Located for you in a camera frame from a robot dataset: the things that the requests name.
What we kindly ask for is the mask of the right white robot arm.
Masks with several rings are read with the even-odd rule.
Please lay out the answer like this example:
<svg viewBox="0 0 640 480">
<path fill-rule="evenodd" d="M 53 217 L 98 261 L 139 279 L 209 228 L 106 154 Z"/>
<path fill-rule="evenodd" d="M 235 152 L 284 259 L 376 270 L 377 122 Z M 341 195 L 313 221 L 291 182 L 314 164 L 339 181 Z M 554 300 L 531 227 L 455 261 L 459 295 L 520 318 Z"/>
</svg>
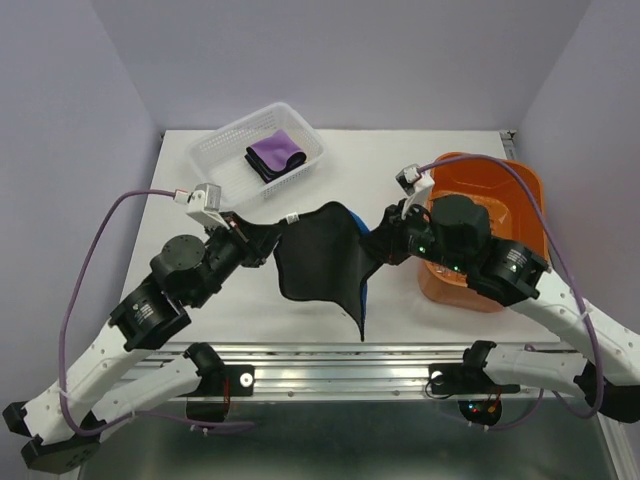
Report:
<svg viewBox="0 0 640 480">
<path fill-rule="evenodd" d="M 524 244 L 497 237 L 488 211 L 461 195 L 426 209 L 403 202 L 385 210 L 361 241 L 379 263 L 413 256 L 465 275 L 467 287 L 545 327 L 568 351 L 477 340 L 459 363 L 442 367 L 438 395 L 479 395 L 534 387 L 583 399 L 591 413 L 639 420 L 639 336 L 590 305 Z"/>
</svg>

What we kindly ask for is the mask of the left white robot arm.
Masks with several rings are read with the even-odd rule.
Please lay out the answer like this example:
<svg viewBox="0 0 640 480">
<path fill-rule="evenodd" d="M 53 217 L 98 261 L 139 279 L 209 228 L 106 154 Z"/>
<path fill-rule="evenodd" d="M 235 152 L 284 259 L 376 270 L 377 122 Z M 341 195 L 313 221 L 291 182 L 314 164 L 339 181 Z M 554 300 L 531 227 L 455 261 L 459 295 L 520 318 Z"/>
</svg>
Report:
<svg viewBox="0 0 640 480">
<path fill-rule="evenodd" d="M 275 248 L 281 227 L 256 225 L 233 212 L 208 226 L 206 240 L 189 234 L 165 243 L 150 273 L 111 312 L 91 345 L 38 397 L 13 402 L 2 416 L 27 437 L 26 467 L 53 475 L 90 459 L 122 423 L 165 401 L 192 393 L 229 398 L 242 371 L 226 367 L 207 343 L 190 345 L 177 359 L 124 387 L 117 382 L 137 363 L 187 327 L 189 309 L 202 307 L 238 267 L 257 268 Z"/>
</svg>

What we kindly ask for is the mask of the purple black-edged towel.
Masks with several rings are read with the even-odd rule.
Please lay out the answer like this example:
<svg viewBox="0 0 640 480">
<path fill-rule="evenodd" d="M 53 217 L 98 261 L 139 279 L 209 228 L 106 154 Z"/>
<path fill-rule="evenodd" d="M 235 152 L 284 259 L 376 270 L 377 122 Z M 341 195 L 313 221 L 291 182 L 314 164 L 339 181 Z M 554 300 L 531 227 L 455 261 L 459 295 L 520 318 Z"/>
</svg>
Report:
<svg viewBox="0 0 640 480">
<path fill-rule="evenodd" d="M 299 168 L 307 155 L 282 129 L 246 148 L 244 159 L 264 183 Z"/>
</svg>

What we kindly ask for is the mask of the blue towel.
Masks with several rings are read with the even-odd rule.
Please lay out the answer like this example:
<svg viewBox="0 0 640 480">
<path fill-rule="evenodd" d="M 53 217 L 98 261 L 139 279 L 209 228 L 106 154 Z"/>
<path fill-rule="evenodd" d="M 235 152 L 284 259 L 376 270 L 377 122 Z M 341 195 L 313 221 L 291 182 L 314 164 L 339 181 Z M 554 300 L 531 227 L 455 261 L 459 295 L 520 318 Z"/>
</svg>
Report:
<svg viewBox="0 0 640 480">
<path fill-rule="evenodd" d="M 281 295 L 338 305 L 357 325 L 361 340 L 367 282 L 382 266 L 360 244 L 367 235 L 357 215 L 332 201 L 285 226 L 274 250 Z"/>
</svg>

